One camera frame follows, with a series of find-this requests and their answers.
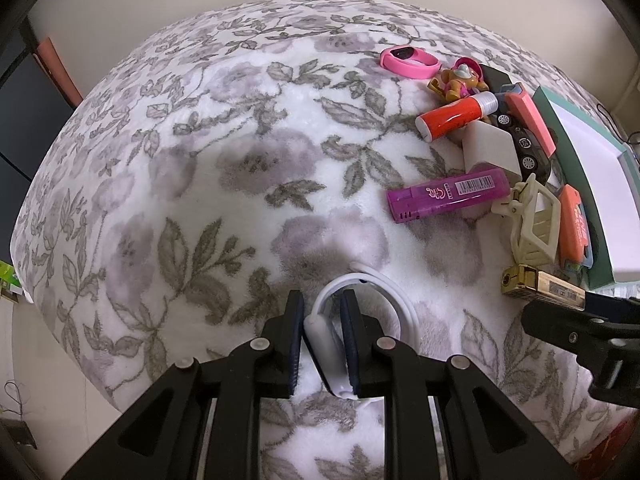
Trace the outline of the small orange utility knife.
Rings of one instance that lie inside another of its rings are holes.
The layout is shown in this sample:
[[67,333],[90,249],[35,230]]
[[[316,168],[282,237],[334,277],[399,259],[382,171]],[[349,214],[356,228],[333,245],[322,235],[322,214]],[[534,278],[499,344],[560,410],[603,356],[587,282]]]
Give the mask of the small orange utility knife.
[[562,268],[578,271],[593,265],[593,251],[582,196],[571,185],[562,187],[559,195],[561,223],[559,257]]

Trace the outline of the white smart watch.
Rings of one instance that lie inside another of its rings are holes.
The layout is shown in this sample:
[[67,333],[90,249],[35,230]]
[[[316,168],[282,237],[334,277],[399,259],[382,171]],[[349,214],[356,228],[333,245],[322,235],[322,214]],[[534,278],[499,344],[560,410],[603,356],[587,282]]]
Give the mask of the white smart watch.
[[368,285],[375,289],[394,309],[400,326],[400,340],[413,350],[420,346],[419,318],[413,302],[390,278],[364,263],[352,261],[349,272],[326,284],[314,300],[304,319],[306,346],[322,382],[329,393],[341,399],[356,400],[348,377],[345,344],[337,335],[329,315],[329,301],[352,285]]

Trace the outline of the cream hair claw clip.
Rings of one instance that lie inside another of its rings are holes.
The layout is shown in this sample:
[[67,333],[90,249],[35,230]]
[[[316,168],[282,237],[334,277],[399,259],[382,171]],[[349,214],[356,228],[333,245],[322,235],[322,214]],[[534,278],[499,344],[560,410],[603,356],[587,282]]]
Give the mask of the cream hair claw clip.
[[509,242],[517,264],[546,266],[555,262],[561,205],[533,174],[514,185],[508,196],[495,200],[491,212],[511,220]]

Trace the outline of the black toy car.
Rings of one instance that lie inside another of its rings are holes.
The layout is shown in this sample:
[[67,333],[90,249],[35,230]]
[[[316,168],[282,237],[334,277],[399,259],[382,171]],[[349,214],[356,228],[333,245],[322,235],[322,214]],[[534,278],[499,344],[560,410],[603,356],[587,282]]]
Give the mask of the black toy car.
[[551,174],[551,162],[536,136],[511,114],[496,113],[489,116],[491,125],[510,134],[523,179],[531,174],[546,184]]

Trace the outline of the purple lighter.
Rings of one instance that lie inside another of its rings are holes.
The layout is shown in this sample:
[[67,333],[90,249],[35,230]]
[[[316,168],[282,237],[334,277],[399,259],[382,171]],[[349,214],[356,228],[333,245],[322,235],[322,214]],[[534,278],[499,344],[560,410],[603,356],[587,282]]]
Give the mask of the purple lighter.
[[406,223],[491,203],[510,192],[511,185],[504,171],[491,168],[387,191],[386,200],[394,221]]

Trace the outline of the white charger cube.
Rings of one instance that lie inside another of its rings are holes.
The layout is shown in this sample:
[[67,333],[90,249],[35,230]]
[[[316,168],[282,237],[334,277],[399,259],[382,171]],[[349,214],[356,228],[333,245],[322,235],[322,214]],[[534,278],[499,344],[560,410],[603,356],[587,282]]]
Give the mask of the white charger cube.
[[464,169],[470,172],[499,168],[510,185],[522,180],[518,156],[509,133],[486,122],[471,122],[462,129]]

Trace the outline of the orange glue bottle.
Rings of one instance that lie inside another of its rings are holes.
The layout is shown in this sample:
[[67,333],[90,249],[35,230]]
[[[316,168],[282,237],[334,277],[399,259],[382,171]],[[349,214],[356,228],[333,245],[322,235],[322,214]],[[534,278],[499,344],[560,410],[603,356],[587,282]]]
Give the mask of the orange glue bottle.
[[470,122],[494,114],[498,108],[499,102],[493,93],[480,92],[423,113],[414,123],[422,138],[432,142]]

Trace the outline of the black power adapter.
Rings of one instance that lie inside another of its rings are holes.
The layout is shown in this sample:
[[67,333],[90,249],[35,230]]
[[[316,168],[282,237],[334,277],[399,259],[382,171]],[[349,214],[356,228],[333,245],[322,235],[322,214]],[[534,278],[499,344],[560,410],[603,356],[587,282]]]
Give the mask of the black power adapter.
[[480,64],[480,69],[482,70],[484,83],[487,84],[488,89],[492,93],[500,93],[503,86],[510,86],[510,84],[512,84],[509,75],[503,73],[501,70],[485,64]]

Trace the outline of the pink puppy toy figure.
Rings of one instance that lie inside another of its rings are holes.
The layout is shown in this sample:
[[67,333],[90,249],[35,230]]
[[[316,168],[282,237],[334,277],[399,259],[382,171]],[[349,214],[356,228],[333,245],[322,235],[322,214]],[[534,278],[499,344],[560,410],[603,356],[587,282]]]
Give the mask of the pink puppy toy figure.
[[472,58],[458,58],[453,66],[441,70],[432,78],[427,88],[443,103],[451,103],[489,90],[480,64]]

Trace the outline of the pink smart band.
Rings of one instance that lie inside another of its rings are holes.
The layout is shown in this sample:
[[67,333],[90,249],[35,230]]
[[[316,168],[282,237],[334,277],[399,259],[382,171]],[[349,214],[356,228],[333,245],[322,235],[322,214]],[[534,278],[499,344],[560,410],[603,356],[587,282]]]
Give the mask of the pink smart band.
[[434,55],[408,44],[385,49],[378,62],[384,70],[410,79],[432,78],[442,68],[442,62]]

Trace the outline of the teal white box tray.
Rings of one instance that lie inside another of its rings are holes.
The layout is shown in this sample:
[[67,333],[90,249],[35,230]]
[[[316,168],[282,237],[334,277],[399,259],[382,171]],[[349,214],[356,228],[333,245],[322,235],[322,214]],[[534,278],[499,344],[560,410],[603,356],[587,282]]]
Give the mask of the teal white box tray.
[[593,289],[639,281],[639,168],[626,145],[579,107],[544,87],[534,102],[556,142],[565,180],[591,226]]

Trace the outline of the floral white blanket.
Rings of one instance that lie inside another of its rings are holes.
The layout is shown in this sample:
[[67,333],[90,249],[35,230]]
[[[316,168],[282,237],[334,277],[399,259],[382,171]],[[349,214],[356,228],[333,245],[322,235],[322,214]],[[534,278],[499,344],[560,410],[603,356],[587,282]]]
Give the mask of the floral white blanket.
[[499,281],[508,220],[407,224],[385,194],[463,170],[416,116],[438,101],[378,62],[411,44],[498,68],[584,112],[596,102],[535,53],[458,18],[384,0],[267,0],[164,27],[62,128],[32,181],[11,258],[49,330],[124,410],[181,358],[221,358],[298,289],[361,262],[416,306],[420,350],[468,356],[568,460],[634,414],[590,398],[574,356],[530,338]]

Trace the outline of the green box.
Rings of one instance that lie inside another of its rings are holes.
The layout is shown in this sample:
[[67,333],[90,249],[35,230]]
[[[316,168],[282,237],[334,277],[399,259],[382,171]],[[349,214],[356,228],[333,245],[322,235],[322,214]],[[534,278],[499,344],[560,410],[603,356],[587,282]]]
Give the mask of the green box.
[[0,285],[2,292],[21,295],[23,293],[21,282],[18,280],[15,269],[9,263],[0,262]]

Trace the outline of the dark cabinet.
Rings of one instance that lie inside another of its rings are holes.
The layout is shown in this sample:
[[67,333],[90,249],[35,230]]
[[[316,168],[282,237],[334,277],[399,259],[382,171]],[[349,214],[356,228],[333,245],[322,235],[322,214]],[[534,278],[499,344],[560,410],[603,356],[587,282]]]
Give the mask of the dark cabinet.
[[29,185],[52,142],[82,100],[50,38],[30,21],[12,32],[1,52],[1,260]]

